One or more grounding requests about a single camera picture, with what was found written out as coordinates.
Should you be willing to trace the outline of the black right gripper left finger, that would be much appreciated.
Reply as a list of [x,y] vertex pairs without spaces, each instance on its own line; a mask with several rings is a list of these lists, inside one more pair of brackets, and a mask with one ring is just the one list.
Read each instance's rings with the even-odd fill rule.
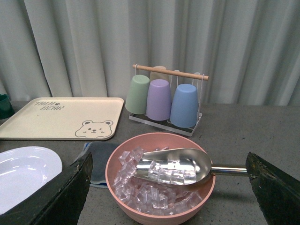
[[2,225],[76,225],[90,188],[93,159],[84,154],[0,216]]

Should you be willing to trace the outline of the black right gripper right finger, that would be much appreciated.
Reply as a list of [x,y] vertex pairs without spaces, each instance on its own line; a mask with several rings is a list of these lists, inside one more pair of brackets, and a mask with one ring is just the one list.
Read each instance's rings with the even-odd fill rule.
[[246,159],[249,182],[269,225],[300,223],[300,181],[250,152]]

